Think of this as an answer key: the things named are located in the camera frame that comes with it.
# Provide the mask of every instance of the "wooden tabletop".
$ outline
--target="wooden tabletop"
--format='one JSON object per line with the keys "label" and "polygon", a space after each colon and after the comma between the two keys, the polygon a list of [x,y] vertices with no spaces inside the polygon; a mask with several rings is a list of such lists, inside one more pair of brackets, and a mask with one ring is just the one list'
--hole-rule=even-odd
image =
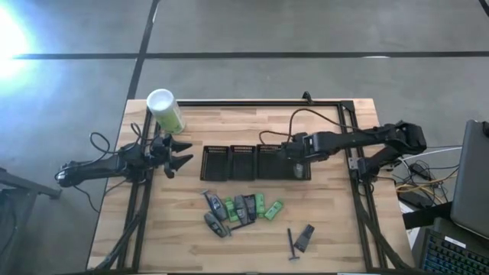
{"label": "wooden tabletop", "polygon": [[[360,128],[379,125],[372,99],[352,99]],[[174,179],[167,179],[162,169],[154,173],[148,210],[141,272],[335,272],[364,271],[355,208],[351,196],[346,159],[343,151],[327,161],[313,163],[312,180],[255,180],[254,182],[204,182],[199,179],[204,145],[256,145],[263,130],[287,132],[290,115],[297,107],[182,107],[187,126],[177,141],[193,146],[181,154],[193,154]],[[338,120],[333,107],[311,107]],[[144,100],[130,100],[125,109],[118,147],[136,137],[130,123],[143,125]],[[293,122],[293,132],[340,132],[338,126],[308,112],[300,112]],[[283,137],[264,134],[265,142],[279,144]],[[381,147],[366,147],[367,156]],[[110,179],[107,188],[120,182]],[[266,207],[281,199],[284,208],[270,222],[258,219],[254,225],[241,228],[230,238],[219,238],[203,221],[209,211],[200,194],[204,189],[226,196],[263,193]],[[103,200],[102,211],[93,241],[89,267],[100,263],[121,236],[124,226],[130,183],[113,189]],[[380,180],[374,191],[381,231],[393,249],[413,264],[400,207],[392,182]],[[287,228],[293,240],[307,224],[314,231],[306,253],[296,251],[300,259],[289,262]],[[369,237],[375,259],[373,238]],[[128,252],[128,263],[133,251]]]}

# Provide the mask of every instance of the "gray floor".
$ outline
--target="gray floor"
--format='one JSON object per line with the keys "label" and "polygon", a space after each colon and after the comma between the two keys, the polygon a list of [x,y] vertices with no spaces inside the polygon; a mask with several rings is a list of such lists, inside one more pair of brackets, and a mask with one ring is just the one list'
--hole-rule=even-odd
{"label": "gray floor", "polygon": [[[0,15],[24,34],[0,49],[137,53],[150,6],[0,0]],[[163,0],[148,52],[489,50],[488,29],[478,0]],[[114,144],[133,60],[0,62],[0,167],[55,187],[61,164],[98,156],[90,131]],[[460,144],[465,121],[489,118],[487,71],[488,58],[147,60],[136,98],[162,87],[182,99],[297,98],[306,90],[317,98],[372,97],[381,123],[422,125],[436,146]],[[451,165],[458,154],[423,160]],[[96,207],[104,182],[80,186]],[[96,221],[76,190],[65,189],[59,201],[40,197],[16,273],[83,270]]]}

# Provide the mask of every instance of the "black mesh tray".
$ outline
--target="black mesh tray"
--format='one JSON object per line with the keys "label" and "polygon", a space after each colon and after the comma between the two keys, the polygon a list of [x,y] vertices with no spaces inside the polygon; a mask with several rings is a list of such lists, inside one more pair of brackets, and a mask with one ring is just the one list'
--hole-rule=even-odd
{"label": "black mesh tray", "polygon": [[231,146],[231,180],[254,180],[256,178],[256,147]]}
{"label": "black mesh tray", "polygon": [[257,178],[262,180],[311,180],[311,166],[302,164],[298,171],[296,163],[278,155],[280,145],[257,146]]}
{"label": "black mesh tray", "polygon": [[200,180],[226,181],[229,175],[229,147],[204,146]]}

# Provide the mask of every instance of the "green item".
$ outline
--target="green item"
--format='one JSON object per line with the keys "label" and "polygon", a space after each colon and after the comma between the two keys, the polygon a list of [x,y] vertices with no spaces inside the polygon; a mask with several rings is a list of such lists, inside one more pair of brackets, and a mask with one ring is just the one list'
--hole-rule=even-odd
{"label": "green item", "polygon": [[232,199],[230,197],[226,198],[226,209],[228,210],[228,216],[230,222],[236,222],[239,220],[238,214],[236,214],[235,205],[232,203]]}
{"label": "green item", "polygon": [[265,218],[269,220],[273,220],[275,215],[282,209],[283,203],[281,201],[276,201],[274,204],[268,209],[267,213],[265,213]]}
{"label": "green item", "polygon": [[257,193],[254,196],[256,200],[256,205],[257,205],[257,215],[258,218],[264,218],[265,217],[265,196],[263,193]]}

